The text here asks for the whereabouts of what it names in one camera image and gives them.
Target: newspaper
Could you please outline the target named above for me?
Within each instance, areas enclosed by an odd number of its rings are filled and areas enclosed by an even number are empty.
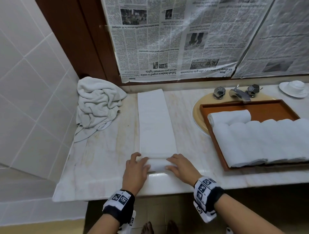
[[[309,73],[308,9],[308,0],[275,0],[233,78]]]
[[[102,0],[123,83],[228,77],[273,0]]]

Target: brown tray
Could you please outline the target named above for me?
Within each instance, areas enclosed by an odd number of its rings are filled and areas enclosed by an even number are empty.
[[[216,137],[212,131],[212,127],[208,121],[207,115],[210,113],[221,111],[242,111],[248,110],[251,114],[251,120],[257,120],[263,122],[268,119],[274,119],[276,121],[282,119],[297,120],[299,116],[283,101],[283,100],[267,100],[267,101],[252,101],[247,104],[243,102],[229,102],[218,104],[202,104],[200,105],[200,111],[204,117],[205,124],[209,130],[209,135],[214,143],[214,147],[218,153],[218,157],[222,164],[224,171],[238,170],[243,168],[252,167],[282,167],[282,166],[296,166],[296,165],[309,165],[308,162],[304,163],[280,163],[271,165],[258,165],[258,166],[244,166],[244,167],[228,167],[224,156],[221,152]]]

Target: faucet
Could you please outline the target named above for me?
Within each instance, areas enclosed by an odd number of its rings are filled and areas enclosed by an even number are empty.
[[[249,94],[247,94],[247,93],[245,93],[244,91],[238,89],[238,86],[239,86],[239,85],[237,85],[235,88],[231,89],[231,90],[229,91],[229,95],[230,95],[231,97],[235,97],[235,96],[236,96],[236,97],[239,97],[239,98],[243,101],[243,103],[251,102],[251,99],[250,99]]]

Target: foot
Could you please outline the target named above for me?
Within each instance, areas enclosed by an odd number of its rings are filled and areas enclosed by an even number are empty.
[[[154,230],[152,229],[151,222],[144,224],[141,234],[154,234]]]
[[[178,227],[173,220],[168,222],[166,234],[179,234]]]

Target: person's left arm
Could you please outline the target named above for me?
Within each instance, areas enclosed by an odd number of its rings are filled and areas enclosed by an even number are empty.
[[[103,207],[103,215],[93,225],[88,234],[116,234],[122,224],[130,223],[135,196],[143,187],[147,179],[150,165],[146,165],[148,158],[136,162],[140,153],[131,155],[125,164],[122,178],[122,189],[113,194]]]

